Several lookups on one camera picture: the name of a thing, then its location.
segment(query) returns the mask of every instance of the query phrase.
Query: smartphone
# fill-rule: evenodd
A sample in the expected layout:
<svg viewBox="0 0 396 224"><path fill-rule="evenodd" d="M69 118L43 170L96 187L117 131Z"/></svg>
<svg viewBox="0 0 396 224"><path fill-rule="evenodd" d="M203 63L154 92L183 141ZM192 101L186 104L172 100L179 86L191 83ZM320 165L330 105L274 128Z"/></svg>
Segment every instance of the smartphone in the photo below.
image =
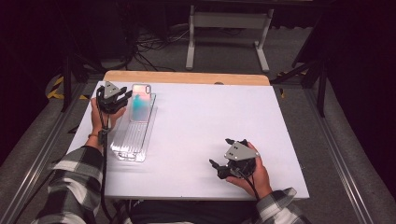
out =
<svg viewBox="0 0 396 224"><path fill-rule="evenodd" d="M149 122L151 113L151 86L134 84L132 86L131 121Z"/></svg>

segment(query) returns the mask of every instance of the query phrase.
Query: transparent plastic box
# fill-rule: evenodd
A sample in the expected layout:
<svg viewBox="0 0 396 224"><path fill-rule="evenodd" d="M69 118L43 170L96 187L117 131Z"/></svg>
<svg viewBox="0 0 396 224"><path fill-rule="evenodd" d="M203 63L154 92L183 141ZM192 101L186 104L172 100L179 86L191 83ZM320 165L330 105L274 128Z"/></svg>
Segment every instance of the transparent plastic box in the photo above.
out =
<svg viewBox="0 0 396 224"><path fill-rule="evenodd" d="M111 150L120 161L144 161L149 147L152 126L155 120L157 108L154 106L156 94L151 94L149 106L148 122L131 121L130 99L127 109L122 117L117 121L114 130L111 132L113 140L110 144Z"/></svg>

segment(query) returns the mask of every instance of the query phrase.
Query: white tabletop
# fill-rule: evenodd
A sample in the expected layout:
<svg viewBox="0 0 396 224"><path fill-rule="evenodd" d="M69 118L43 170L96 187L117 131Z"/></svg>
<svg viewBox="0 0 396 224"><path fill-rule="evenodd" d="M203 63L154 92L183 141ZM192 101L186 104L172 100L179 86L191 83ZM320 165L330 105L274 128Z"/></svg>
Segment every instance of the white tabletop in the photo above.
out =
<svg viewBox="0 0 396 224"><path fill-rule="evenodd" d="M132 82L112 82L131 89ZM253 200L220 180L209 159L224 165L225 138L246 138L261 153L274 190L308 190L274 89L270 86L150 83L158 106L144 162L110 168L106 196L135 199ZM91 106L68 152L84 145L92 130ZM111 150L109 162L116 161Z"/></svg>

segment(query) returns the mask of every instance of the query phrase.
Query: cable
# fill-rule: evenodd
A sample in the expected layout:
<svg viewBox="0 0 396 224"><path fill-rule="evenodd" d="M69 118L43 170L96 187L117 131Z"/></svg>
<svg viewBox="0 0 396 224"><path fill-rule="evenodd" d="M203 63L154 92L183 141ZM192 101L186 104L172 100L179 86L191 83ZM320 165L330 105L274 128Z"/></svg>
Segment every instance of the cable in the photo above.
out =
<svg viewBox="0 0 396 224"><path fill-rule="evenodd" d="M226 35L240 35L242 33L242 30L245 29L238 29L238 28L234 28L234 29L219 29L220 33L226 34Z"/></svg>
<svg viewBox="0 0 396 224"><path fill-rule="evenodd" d="M89 59L87 59L87 58L85 58L85 57L83 57L83 56L81 56L79 54L75 53L74 56L78 60L80 60L81 62L83 62L83 63L87 64L88 66L90 66L92 68L92 69L89 69L90 72L97 72L97 73L101 73L101 74L104 74L104 73L106 73L107 71L110 71L110 70L119 70L122 67L126 66L128 63L130 63L132 58L133 58L131 55L128 55L125 58L125 62L123 62L121 64L118 64L116 66L104 68L102 65L96 64L93 61L91 61L91 60L89 60Z"/></svg>
<svg viewBox="0 0 396 224"><path fill-rule="evenodd" d="M147 67L146 67L146 65L147 65L147 66L152 67L155 71L159 71L158 68L163 68L163 69L170 70L170 71L172 71L172 72L176 72L176 70L173 69L173 68L153 65L147 58L145 58L145 57L144 57L142 54L140 54L140 53L137 53L137 55L139 55L139 57L140 57L141 59L144 59L146 62L148 62L148 63L144 63L144 62L140 61L139 59L137 59L136 57L134 57L138 63L142 64L142 65L145 67L146 71L148 71L148 69L147 69Z"/></svg>
<svg viewBox="0 0 396 224"><path fill-rule="evenodd" d="M96 99L99 99L99 91L96 92ZM106 170L107 170L107 131L108 131L108 120L110 119L109 115L107 115L107 124L105 125L105 122L103 120L103 114L102 110L99 107L99 104L96 104L98 111L99 111L99 117L100 121L102 123L102 131L99 133L100 137L99 140L103 141L103 178L102 178L102 187L100 190L101 194L101 205L103 212L105 213L108 221L111 222L113 219L112 216L108 213L107 207L106 207L106 202L105 202L105 185L106 185Z"/></svg>
<svg viewBox="0 0 396 224"><path fill-rule="evenodd" d="M189 30L181 30L176 32L173 35L170 35L170 37L166 38L166 40L162 40L160 38L154 38L154 34L151 34L149 36L149 38L145 38L145 37L140 37L138 38L138 40L136 41L136 44L138 46L140 46L141 48L145 49L145 52L150 50L150 49L155 49L155 50L160 50L163 49L165 47L167 47L168 45L177 42L178 40L182 39L182 37L188 32Z"/></svg>
<svg viewBox="0 0 396 224"><path fill-rule="evenodd" d="M239 169L237 169L236 171L238 172L238 174L240 174L242 177L244 177L244 179L247 181L247 183L253 189L254 195L256 196L257 201L259 201L260 200L259 193L257 192L256 188L254 188L254 185L251 183L251 181L248 179L248 177L245 176Z"/></svg>

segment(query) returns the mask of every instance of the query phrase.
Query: person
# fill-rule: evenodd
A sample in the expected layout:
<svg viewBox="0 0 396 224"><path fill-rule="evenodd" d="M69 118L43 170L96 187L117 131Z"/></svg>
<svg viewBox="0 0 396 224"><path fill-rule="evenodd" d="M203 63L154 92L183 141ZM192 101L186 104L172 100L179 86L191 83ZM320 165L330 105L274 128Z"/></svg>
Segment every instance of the person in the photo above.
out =
<svg viewBox="0 0 396 224"><path fill-rule="evenodd" d="M92 133L83 147L66 154L53 166L55 175L49 182L49 196L43 209L32 222L34 224L96 223L95 216L101 200L104 160L103 146L98 141L102 122L95 98L91 99L91 105ZM117 119L124 112L125 108L113 115L103 113L104 122L110 119L110 123L115 126ZM251 143L248 143L248 146L257 150ZM258 202L135 201L136 209L126 212L127 218L121 223L127 223L125 221L130 219L133 223L309 223L298 207L292 203L296 194L295 189L272 190L268 173L260 157L256 158L256 169L250 178L254 180L252 182L260 198ZM255 197L252 187L245 179L229 176L226 181ZM125 208L119 205L124 206L126 203L120 202L123 203L115 203L115 207L125 212ZM245 206L247 204L253 205L253 208L255 206L255 212L252 212L251 206ZM191 214L184 216L185 212L193 212L194 216ZM211 219L210 216L216 218L223 216L223 219Z"/></svg>

